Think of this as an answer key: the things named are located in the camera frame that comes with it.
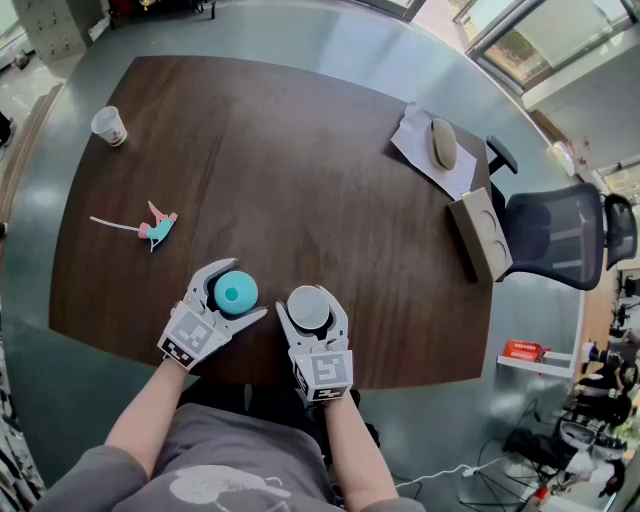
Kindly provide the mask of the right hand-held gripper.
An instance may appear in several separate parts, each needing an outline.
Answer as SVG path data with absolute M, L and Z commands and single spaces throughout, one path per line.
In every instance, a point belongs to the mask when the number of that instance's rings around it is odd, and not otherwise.
M 348 348 L 348 316 L 326 288 L 321 285 L 317 288 L 326 299 L 332 318 L 323 340 L 311 333 L 298 332 L 285 305 L 279 300 L 275 304 L 289 344 L 294 376 L 308 402 L 339 399 L 354 383 L 353 353 Z

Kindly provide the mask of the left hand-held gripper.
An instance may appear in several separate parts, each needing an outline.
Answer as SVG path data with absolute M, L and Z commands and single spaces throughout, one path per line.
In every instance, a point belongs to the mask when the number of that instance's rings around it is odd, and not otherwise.
M 266 307 L 259 307 L 231 317 L 207 307 L 209 282 L 230 271 L 237 261 L 237 258 L 225 258 L 196 271 L 184 298 L 171 311 L 157 347 L 165 358 L 172 359 L 187 371 L 228 343 L 237 333 L 264 318 L 268 312 Z

